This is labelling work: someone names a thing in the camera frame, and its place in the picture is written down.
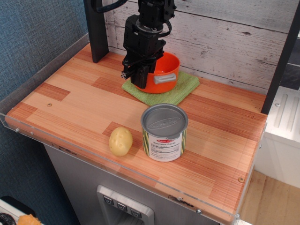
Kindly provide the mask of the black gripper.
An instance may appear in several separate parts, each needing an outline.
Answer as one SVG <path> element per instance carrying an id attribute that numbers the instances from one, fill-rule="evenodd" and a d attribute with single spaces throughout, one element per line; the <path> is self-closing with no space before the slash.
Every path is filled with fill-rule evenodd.
<path id="1" fill-rule="evenodd" d="M 127 54 L 122 62 L 121 77 L 128 79 L 140 89 L 145 89 L 148 73 L 154 73 L 156 62 L 163 56 L 165 41 L 159 40 L 163 24 L 147 27 L 139 21 L 138 15 L 127 18 L 123 46 Z"/>

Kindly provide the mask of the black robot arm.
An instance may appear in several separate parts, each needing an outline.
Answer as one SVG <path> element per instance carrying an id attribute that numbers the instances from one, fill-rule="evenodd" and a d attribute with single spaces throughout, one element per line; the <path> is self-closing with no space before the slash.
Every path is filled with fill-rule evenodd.
<path id="1" fill-rule="evenodd" d="M 140 0 L 139 15 L 126 19 L 123 46 L 127 54 L 121 76 L 130 78 L 140 89 L 146 88 L 148 74 L 155 71 L 157 60 L 164 55 L 166 42 L 162 37 L 172 31 L 169 20 L 176 8 L 173 0 Z"/>

